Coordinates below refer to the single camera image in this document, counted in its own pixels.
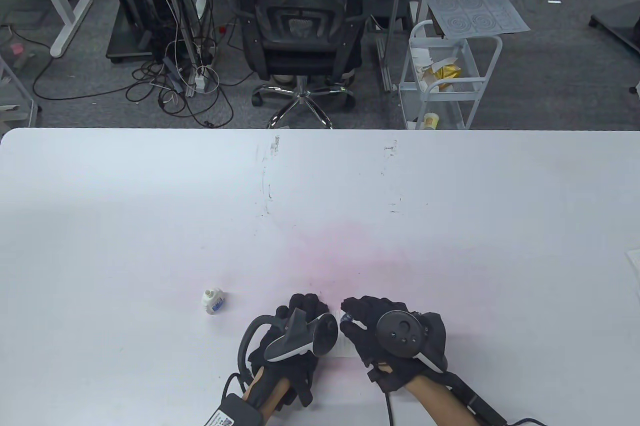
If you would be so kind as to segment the person's right hand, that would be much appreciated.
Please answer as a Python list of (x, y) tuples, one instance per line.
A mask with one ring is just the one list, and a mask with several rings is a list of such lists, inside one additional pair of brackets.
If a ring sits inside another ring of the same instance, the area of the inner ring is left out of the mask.
[(341, 321), (340, 330), (372, 367), (369, 378), (382, 392), (398, 391), (430, 371), (447, 371), (440, 314), (410, 312), (405, 303), (373, 296), (345, 298), (341, 309), (350, 320)]

